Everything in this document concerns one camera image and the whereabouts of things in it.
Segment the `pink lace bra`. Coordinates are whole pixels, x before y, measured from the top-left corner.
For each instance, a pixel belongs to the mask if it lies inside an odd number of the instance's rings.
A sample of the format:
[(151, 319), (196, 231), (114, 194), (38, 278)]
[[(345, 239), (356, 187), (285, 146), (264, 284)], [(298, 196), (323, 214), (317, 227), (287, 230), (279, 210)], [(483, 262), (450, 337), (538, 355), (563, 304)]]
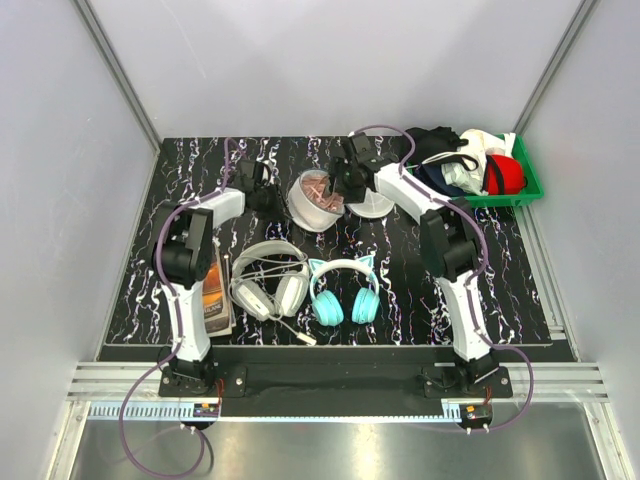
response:
[(329, 176), (312, 173), (301, 180), (303, 194), (318, 208), (332, 213), (344, 212), (344, 199), (341, 195), (329, 191)]

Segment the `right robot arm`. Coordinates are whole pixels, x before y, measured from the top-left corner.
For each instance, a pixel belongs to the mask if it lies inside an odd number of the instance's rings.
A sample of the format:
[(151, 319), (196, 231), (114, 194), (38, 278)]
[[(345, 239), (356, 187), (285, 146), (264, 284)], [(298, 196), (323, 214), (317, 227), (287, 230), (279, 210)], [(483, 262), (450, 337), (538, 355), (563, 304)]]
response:
[(478, 277), (488, 263), (486, 240), (464, 198), (452, 200), (425, 186), (401, 164), (377, 153), (364, 131), (341, 141), (332, 158), (327, 191), (346, 204), (361, 203), (368, 190), (394, 202), (420, 227), (426, 272), (444, 293), (453, 329), (454, 384), (466, 396), (486, 389), (497, 372), (482, 317)]

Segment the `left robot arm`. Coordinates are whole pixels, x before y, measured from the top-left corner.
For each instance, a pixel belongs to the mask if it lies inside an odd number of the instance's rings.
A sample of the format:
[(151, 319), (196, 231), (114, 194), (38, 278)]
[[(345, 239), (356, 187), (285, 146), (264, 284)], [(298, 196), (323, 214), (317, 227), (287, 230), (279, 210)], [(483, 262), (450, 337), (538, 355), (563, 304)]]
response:
[(172, 332), (171, 353), (159, 367), (181, 377), (193, 395), (208, 394), (216, 382), (203, 307), (214, 229), (246, 211), (282, 216), (281, 190), (272, 177), (269, 164), (241, 160), (223, 191), (183, 204), (165, 202), (156, 212), (145, 261), (161, 283)]

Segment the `red bra in bin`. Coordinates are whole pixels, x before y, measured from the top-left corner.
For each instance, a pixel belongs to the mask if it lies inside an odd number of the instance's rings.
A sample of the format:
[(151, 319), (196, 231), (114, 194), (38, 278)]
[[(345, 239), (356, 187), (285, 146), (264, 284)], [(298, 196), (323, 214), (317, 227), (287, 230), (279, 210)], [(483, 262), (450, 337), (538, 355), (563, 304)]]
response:
[(493, 154), (486, 160), (483, 189), (488, 195), (517, 195), (527, 186), (524, 169), (516, 159)]

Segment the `navy garment in bin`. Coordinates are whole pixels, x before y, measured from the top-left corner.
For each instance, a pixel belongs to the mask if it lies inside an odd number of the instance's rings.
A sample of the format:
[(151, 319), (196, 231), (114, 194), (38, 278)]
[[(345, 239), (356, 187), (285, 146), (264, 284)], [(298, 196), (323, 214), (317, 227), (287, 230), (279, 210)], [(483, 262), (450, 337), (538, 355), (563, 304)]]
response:
[(444, 179), (441, 165), (423, 164), (414, 170), (414, 176), (427, 187), (448, 197), (463, 197), (468, 193), (457, 186), (449, 185)]

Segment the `black garment in bin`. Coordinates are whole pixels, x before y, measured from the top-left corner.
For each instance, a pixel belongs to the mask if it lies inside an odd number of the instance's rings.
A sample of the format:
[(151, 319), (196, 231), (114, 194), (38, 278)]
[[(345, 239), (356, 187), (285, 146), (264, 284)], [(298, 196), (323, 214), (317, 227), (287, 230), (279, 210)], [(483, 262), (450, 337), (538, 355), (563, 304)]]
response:
[(451, 127), (433, 129), (409, 128), (406, 133), (413, 139), (415, 148), (407, 164), (416, 165), (442, 152), (458, 151), (469, 141), (459, 136)]

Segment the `white over-ear headphones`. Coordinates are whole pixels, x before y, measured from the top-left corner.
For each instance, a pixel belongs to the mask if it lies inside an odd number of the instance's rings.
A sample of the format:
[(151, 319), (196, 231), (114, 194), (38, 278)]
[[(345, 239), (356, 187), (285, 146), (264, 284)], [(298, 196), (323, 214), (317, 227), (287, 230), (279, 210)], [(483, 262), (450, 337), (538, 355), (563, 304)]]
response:
[(283, 240), (250, 246), (234, 261), (231, 294), (256, 320), (293, 317), (309, 288), (308, 256)]

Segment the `teal cat-ear headphones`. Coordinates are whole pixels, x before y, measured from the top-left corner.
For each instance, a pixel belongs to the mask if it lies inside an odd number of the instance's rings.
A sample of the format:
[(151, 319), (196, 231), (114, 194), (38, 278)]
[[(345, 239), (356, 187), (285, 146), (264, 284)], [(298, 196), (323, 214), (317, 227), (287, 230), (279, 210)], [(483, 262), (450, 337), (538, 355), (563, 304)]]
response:
[(316, 321), (336, 327), (346, 318), (358, 325), (371, 324), (380, 306), (380, 284), (375, 256), (355, 259), (309, 259), (309, 296)]

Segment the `paperback book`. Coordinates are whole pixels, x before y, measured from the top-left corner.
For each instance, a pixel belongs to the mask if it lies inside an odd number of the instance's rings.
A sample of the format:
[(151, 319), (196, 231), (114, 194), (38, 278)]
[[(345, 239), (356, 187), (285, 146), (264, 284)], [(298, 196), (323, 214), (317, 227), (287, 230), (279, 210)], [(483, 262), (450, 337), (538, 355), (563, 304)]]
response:
[(215, 244), (213, 259), (202, 290), (205, 329), (212, 338), (231, 335), (235, 326), (225, 267), (226, 262), (221, 260), (219, 247)]

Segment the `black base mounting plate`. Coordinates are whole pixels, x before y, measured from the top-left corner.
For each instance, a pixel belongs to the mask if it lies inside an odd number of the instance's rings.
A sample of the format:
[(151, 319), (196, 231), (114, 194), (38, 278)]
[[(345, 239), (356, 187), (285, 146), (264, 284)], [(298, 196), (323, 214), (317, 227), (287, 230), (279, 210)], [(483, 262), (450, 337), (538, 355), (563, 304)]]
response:
[(426, 417), (443, 400), (512, 395), (507, 370), (474, 382), (450, 347), (215, 346), (204, 377), (164, 370), (163, 397), (223, 399), (232, 417)]

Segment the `green plastic bin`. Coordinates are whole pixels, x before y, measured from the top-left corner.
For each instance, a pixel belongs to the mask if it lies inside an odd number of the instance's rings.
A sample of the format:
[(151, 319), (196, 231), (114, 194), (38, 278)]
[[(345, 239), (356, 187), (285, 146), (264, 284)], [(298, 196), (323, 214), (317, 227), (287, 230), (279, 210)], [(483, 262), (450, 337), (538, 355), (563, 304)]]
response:
[(524, 141), (513, 132), (414, 127), (407, 134), (400, 147), (407, 169), (440, 194), (465, 197), (474, 207), (526, 206), (544, 196)]

